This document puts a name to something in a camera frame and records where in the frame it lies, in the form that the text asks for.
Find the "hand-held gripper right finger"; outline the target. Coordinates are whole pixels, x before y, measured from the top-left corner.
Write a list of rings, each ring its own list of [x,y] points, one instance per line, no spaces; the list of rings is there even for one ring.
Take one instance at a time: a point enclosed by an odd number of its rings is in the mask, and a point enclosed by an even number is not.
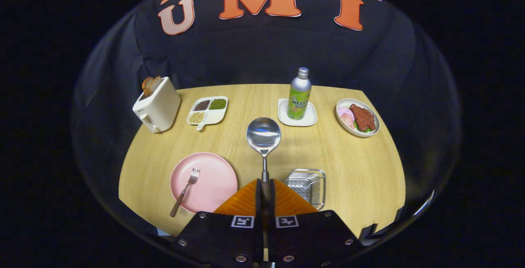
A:
[[[338,266],[364,252],[335,211],[315,210],[276,179],[270,192],[268,257],[275,266]]]

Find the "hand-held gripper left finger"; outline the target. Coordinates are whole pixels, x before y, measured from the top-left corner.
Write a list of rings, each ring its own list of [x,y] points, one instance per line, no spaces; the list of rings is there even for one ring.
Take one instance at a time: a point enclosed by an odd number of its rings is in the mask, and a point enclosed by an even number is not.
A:
[[[172,250],[201,266],[253,266],[264,260],[261,221],[261,181],[255,179],[237,192],[246,193],[254,214],[200,211],[184,227]]]

